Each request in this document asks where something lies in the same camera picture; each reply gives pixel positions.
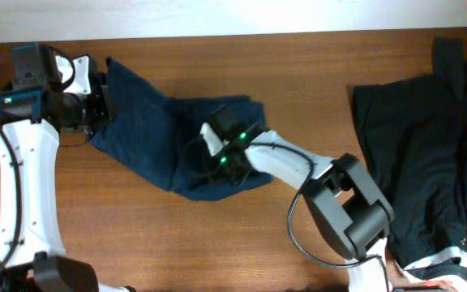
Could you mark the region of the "navy blue shorts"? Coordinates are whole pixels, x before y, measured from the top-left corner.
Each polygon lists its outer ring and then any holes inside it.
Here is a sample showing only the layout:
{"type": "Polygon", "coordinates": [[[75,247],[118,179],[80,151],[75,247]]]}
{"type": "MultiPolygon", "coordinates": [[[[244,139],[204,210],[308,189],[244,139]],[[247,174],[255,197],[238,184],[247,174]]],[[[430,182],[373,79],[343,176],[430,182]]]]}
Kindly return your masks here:
{"type": "Polygon", "coordinates": [[[108,57],[102,79],[117,112],[90,143],[151,184],[194,201],[218,201],[272,181],[269,174],[245,170],[227,174],[210,157],[199,130],[221,106],[239,122],[264,125],[263,104],[247,95],[168,97],[146,79],[108,57]]]}

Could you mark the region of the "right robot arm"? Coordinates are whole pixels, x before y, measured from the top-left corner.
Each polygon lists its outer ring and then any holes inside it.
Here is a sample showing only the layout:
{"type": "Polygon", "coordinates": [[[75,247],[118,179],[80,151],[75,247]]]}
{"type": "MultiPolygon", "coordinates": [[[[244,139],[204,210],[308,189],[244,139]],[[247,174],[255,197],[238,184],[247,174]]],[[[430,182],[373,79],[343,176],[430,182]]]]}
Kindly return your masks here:
{"type": "Polygon", "coordinates": [[[199,136],[226,171],[270,174],[295,189],[286,225],[294,246],[306,258],[326,268],[346,270],[351,291],[393,289],[385,247],[395,213],[354,155],[333,158],[308,152],[258,122],[246,125],[224,106],[202,124],[199,136]],[[300,199],[305,200],[324,241],[344,263],[321,260],[298,242],[293,214],[300,199]]]}

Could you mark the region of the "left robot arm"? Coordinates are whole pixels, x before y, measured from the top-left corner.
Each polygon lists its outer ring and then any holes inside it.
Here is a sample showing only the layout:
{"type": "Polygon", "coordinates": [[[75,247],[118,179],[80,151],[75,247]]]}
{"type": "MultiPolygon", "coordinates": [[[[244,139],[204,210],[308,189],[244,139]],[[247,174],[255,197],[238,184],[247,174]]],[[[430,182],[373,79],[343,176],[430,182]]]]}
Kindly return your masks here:
{"type": "Polygon", "coordinates": [[[91,137],[115,116],[96,60],[50,45],[12,49],[14,77],[0,91],[0,291],[97,291],[94,268],[66,255],[58,226],[60,135],[91,137]]]}

